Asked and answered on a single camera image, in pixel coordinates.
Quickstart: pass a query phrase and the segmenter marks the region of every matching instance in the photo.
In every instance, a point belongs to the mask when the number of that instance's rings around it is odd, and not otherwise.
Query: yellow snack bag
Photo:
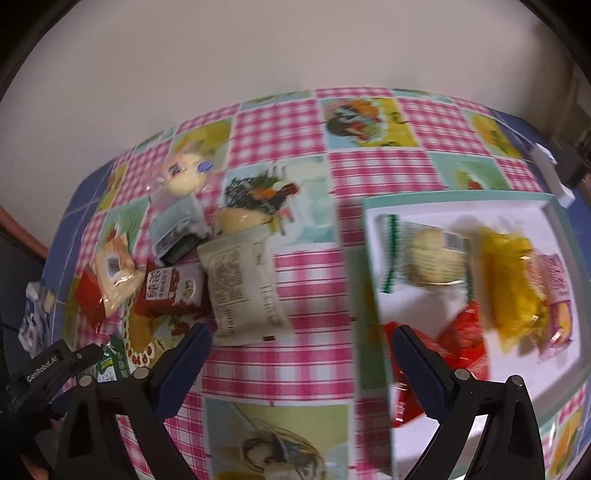
[[[492,317],[503,350],[524,336],[539,345],[544,340],[548,305],[538,255],[529,239],[480,230],[482,266]]]

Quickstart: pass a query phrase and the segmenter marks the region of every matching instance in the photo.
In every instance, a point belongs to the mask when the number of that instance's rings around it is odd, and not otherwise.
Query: green packet
[[[103,358],[88,368],[83,375],[91,375],[97,382],[112,382],[129,377],[123,340],[110,335],[109,343],[103,345]]]

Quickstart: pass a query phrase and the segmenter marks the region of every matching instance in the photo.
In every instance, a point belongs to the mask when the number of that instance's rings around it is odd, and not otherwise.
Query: barcode
[[[455,233],[443,232],[444,247],[446,250],[464,251],[464,242],[462,237]]]

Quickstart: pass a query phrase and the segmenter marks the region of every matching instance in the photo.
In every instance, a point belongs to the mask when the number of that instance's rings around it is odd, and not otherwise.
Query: clear plastic wrapper
[[[101,245],[91,267],[102,292],[107,317],[138,291],[144,281],[145,270],[135,268],[125,233]]]
[[[504,351],[526,336],[542,344],[548,304],[539,253],[526,237],[489,228],[480,230],[480,251],[492,318]]]
[[[168,156],[149,173],[147,190],[151,196],[164,192],[184,198],[200,192],[213,163],[199,153],[183,151]]]
[[[381,290],[391,293],[398,283],[449,286],[466,281],[467,243],[441,228],[384,215],[383,237],[388,268]]]

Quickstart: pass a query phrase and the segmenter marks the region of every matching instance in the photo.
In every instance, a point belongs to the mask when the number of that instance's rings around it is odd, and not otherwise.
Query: snack package
[[[392,353],[392,334],[399,326],[400,324],[396,322],[384,325],[384,332],[388,339],[392,372],[397,382],[397,398],[392,412],[392,428],[400,427],[400,425],[423,413],[417,397],[408,385],[408,381]],[[419,330],[413,329],[413,331],[429,350],[439,353],[452,370],[465,368],[478,380],[489,379],[488,356],[480,326],[477,301],[473,300],[468,303],[454,321],[443,329],[436,340],[432,340]]]
[[[147,310],[155,317],[186,314],[203,317],[212,312],[205,272],[198,261],[173,267],[148,267],[142,293]]]
[[[92,270],[102,292],[107,317],[141,287],[145,275],[145,270],[135,268],[125,233],[99,247],[92,262]]]
[[[88,368],[83,375],[91,375],[97,382],[114,382],[129,377],[129,368],[121,338],[110,335],[103,345],[103,358]]]
[[[25,315],[18,329],[18,340],[33,358],[49,346],[49,312],[53,305],[45,308],[49,292],[40,282],[29,282],[25,293]]]
[[[174,153],[148,172],[146,190],[151,200],[166,195],[185,198],[203,190],[212,168],[212,161],[197,151]]]
[[[268,342],[293,334],[277,296],[273,257],[266,245],[270,233],[267,225],[260,225],[219,236],[197,249],[209,278],[216,345]]]
[[[106,320],[105,303],[99,281],[89,265],[82,273],[74,296],[90,327],[95,333],[99,333],[100,327]]]
[[[482,268],[491,313],[504,351],[523,337],[540,345],[548,322],[548,306],[538,253],[520,235],[480,230]]]
[[[401,220],[398,215],[380,218],[387,245],[388,269],[384,293],[397,283],[448,286],[466,281],[467,246],[458,234]]]
[[[216,211],[216,234],[231,235],[273,220],[273,215],[245,208],[220,208]]]
[[[540,255],[542,274],[548,292],[548,325],[543,336],[542,357],[556,355],[570,343],[573,332],[569,282],[558,255]]]
[[[155,256],[171,266],[197,248],[209,237],[209,227],[201,203],[193,196],[167,202],[152,203],[158,216],[148,231]]]

